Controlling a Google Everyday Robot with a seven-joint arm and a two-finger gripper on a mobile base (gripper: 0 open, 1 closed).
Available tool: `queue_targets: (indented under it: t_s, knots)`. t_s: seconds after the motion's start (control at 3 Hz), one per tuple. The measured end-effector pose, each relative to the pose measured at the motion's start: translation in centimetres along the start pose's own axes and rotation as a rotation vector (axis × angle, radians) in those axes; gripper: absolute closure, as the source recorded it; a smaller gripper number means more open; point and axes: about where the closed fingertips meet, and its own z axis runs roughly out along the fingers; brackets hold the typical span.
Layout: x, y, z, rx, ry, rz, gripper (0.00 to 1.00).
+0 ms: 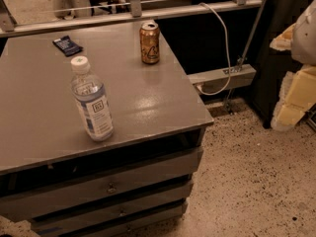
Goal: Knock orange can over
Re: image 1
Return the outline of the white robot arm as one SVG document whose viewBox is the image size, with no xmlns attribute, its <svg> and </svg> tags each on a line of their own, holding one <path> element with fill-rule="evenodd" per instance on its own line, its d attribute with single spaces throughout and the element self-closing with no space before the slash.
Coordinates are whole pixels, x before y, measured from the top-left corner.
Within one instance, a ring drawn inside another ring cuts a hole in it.
<svg viewBox="0 0 316 237">
<path fill-rule="evenodd" d="M 316 104 L 316 0 L 272 40 L 270 47 L 289 50 L 291 58 L 301 65 L 297 72 L 285 73 L 271 120 L 274 130 L 287 131 Z"/>
</svg>

